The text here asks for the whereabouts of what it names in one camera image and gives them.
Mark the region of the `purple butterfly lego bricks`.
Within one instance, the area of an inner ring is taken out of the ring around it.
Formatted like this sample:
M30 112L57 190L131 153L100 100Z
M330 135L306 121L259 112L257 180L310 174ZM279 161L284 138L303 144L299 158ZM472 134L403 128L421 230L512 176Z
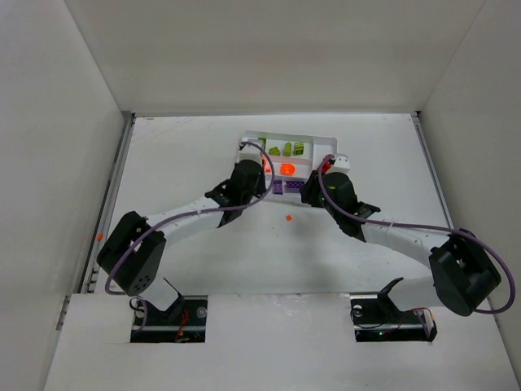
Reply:
M274 180L272 191L275 195L282 195L284 193L282 180Z

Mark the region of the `small lime green lego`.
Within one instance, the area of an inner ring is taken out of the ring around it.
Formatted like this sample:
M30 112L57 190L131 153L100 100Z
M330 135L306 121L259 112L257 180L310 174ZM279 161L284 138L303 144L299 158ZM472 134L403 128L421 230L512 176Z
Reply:
M280 150L279 150L278 147L271 147L271 148L269 149L269 154L270 154L271 156L280 156L280 155L281 155L281 152L280 152Z

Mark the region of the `purple half butterfly lego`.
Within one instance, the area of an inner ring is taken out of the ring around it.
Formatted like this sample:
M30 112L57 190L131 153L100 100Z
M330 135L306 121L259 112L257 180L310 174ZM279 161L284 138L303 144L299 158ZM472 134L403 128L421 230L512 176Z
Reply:
M304 184L303 181L286 181L285 190L286 192L299 192Z

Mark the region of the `lime green sloped lego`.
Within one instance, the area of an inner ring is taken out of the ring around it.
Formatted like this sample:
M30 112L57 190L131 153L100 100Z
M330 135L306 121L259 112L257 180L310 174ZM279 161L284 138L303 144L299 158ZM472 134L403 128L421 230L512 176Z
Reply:
M293 144L293 155L294 156L302 156L304 154L304 144L302 142L297 142Z

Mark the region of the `orange round lego disc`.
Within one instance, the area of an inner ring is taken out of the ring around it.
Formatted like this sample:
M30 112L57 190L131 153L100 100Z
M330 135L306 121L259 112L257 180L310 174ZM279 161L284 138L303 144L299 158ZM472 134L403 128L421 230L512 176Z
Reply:
M267 160L263 160L263 163L264 163L264 172L265 172L265 174L266 175L271 175L272 174L272 169L271 169L270 163Z

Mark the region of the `orange curved lego piece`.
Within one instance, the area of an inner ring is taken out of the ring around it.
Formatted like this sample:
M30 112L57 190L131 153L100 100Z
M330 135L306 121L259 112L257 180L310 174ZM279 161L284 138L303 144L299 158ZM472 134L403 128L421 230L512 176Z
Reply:
M296 167L290 163L282 163L280 173L284 176L293 176L296 172Z

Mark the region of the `green and red lego stack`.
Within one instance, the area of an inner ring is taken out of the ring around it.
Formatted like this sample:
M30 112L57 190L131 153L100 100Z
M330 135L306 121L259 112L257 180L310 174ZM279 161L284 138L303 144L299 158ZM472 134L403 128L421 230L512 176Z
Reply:
M292 151L291 143L285 143L282 155L285 156L285 157L290 157L291 156L291 151Z

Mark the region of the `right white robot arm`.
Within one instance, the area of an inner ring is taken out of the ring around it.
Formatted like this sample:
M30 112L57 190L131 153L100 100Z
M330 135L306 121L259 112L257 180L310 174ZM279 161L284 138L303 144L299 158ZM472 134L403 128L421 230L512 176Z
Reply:
M404 228L381 208L357 198L347 174L314 170L300 188L301 202L324 208L340 230L411 258L431 271L439 301L453 313L469 316L501 283L501 276L471 234Z

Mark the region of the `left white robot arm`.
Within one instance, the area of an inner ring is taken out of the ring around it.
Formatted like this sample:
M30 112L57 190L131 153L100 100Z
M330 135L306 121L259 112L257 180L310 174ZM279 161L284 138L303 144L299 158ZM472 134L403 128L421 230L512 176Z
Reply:
M101 248L97 263L121 293L139 297L149 308L170 316L181 294L158 276L164 250L203 231L221 228L241 216L252 199L264 195L262 159L234 165L230 178L196 201L168 213L143 217L126 213Z

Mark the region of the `white compartment sorting tray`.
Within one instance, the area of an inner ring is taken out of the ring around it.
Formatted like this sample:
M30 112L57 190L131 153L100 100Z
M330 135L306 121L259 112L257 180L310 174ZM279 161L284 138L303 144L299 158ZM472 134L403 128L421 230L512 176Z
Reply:
M282 195L275 195L271 188L271 191L265 197L265 200L278 203L297 204L299 206L304 206L304 204L302 204L300 201L299 192L286 192L286 181L306 182L309 179L312 171L317 168L326 155L334 155L337 152L337 140L332 137L246 131L243 134L241 141L250 138L266 138L266 145L264 150L268 153L270 159L272 160L274 169L272 169L271 175L265 174L265 186L267 187L270 184L272 177L274 177L274 180L282 180L284 193ZM302 156L293 155L293 144L297 142L302 142L304 144L304 154ZM285 143L291 143L292 145L290 157L285 157L282 155ZM271 156L269 154L269 149L271 147L278 147L281 155ZM280 167L282 163L293 164L296 167L295 174L293 176L281 175Z

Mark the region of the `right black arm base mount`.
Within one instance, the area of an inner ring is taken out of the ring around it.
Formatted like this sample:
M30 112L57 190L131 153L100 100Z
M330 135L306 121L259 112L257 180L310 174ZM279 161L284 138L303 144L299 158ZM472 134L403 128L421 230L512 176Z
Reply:
M431 310L427 307L400 310L389 296L402 280L394 279L379 291L349 294L349 316L356 342L434 341L438 329Z

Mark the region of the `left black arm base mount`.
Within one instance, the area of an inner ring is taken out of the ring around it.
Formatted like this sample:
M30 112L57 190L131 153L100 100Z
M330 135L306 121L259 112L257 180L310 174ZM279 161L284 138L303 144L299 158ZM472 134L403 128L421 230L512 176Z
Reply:
M207 296L185 296L167 279L156 279L142 295L129 300L134 312L130 341L135 344L204 343Z

